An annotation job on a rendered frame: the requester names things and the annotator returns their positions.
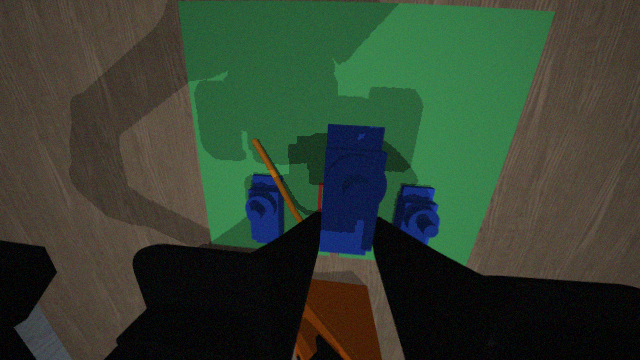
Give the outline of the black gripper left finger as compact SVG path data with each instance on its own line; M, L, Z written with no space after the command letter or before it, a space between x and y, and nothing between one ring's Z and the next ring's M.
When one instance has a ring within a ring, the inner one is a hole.
M292 360L320 244L322 212L252 252L169 244L140 249L133 270L144 302L253 319L258 360Z

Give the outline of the green flat deck plate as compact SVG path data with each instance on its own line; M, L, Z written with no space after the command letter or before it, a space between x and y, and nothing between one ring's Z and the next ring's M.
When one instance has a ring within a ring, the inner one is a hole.
M386 127L378 215L466 266L555 12L178 1L212 244L259 249L322 212L328 124Z

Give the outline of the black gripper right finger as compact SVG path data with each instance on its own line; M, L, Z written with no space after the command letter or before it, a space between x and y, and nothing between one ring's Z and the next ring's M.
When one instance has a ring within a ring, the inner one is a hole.
M405 360L495 360L522 321L640 332L630 285L478 274L381 217L373 250Z

